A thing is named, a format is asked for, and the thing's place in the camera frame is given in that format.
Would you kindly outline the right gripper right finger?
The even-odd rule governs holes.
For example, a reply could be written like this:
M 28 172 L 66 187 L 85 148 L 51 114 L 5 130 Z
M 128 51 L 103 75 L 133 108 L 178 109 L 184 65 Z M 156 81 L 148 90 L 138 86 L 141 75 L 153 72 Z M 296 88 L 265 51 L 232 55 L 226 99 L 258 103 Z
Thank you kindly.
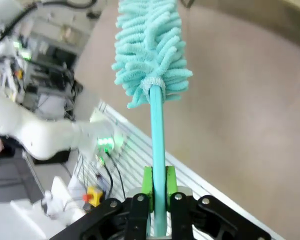
M 212 195 L 195 199 L 179 190 L 174 166 L 166 167 L 166 202 L 173 240 L 194 240 L 193 228 L 214 240 L 270 240 L 271 235 Z

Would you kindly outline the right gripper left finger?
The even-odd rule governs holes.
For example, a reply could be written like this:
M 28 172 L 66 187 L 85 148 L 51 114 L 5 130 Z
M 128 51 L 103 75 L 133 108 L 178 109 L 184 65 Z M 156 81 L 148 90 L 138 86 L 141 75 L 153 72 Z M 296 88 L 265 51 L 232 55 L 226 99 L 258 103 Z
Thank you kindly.
M 153 168 L 143 171 L 141 190 L 121 202 L 108 198 L 52 240 L 145 240 L 154 211 Z

